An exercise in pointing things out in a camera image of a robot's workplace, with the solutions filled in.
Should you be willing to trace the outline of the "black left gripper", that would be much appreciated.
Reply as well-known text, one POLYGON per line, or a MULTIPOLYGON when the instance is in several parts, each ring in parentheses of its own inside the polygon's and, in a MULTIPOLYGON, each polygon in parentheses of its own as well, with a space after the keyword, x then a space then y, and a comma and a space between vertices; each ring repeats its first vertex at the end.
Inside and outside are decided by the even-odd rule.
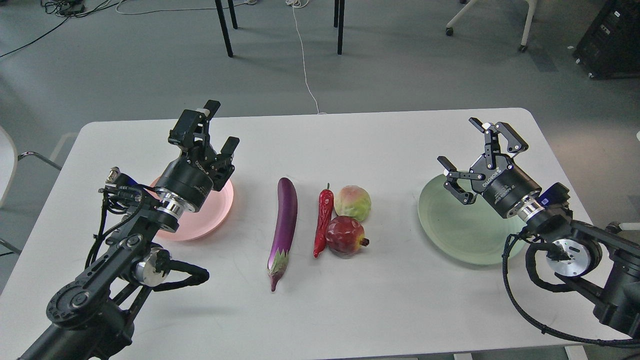
POLYGON ((208 100, 202 108, 183 110, 167 137, 168 143, 181 151, 154 185, 158 196, 177 196, 192 212, 201 209, 212 191, 222 191, 235 171, 233 158, 240 143, 238 137, 229 136, 218 153, 207 153, 206 157, 199 157, 202 152, 194 150, 211 147, 210 121, 220 107, 220 101, 208 100))

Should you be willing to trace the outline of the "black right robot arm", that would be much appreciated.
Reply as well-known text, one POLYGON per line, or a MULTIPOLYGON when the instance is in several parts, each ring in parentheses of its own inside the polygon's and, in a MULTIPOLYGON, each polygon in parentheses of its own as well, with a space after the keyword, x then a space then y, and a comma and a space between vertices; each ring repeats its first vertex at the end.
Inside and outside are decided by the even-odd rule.
POLYGON ((556 182, 546 191, 515 162, 528 144, 508 123, 470 123, 483 134, 483 153, 468 171, 458 170, 445 156, 444 188, 463 205, 477 196, 503 219, 518 217, 525 225, 508 234, 502 253, 505 290, 519 315, 542 334, 562 340, 602 347, 637 349, 640 336, 640 248, 637 241, 620 235, 621 224, 607 228, 574 219, 569 189, 556 182), (508 278, 508 261, 519 241, 528 244, 525 268, 531 282, 551 293, 576 292, 594 305, 602 325, 626 339, 590 339, 571 335, 537 321, 516 301, 508 278))

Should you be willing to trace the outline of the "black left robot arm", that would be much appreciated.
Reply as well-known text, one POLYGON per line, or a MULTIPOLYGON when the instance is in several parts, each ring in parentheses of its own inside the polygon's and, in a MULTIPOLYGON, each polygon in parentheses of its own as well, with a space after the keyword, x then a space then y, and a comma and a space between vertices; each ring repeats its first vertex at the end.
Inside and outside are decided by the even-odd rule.
POLYGON ((154 238, 159 231, 176 232, 183 214, 199 212, 233 174, 239 139, 228 137, 220 151, 210 142, 210 121, 220 107, 208 100, 182 112, 167 137, 179 156, 153 186, 110 169, 99 189, 101 223, 84 271, 48 301, 51 324, 22 360, 107 360, 131 345, 134 321, 152 292, 210 278, 206 269, 172 259, 154 238))

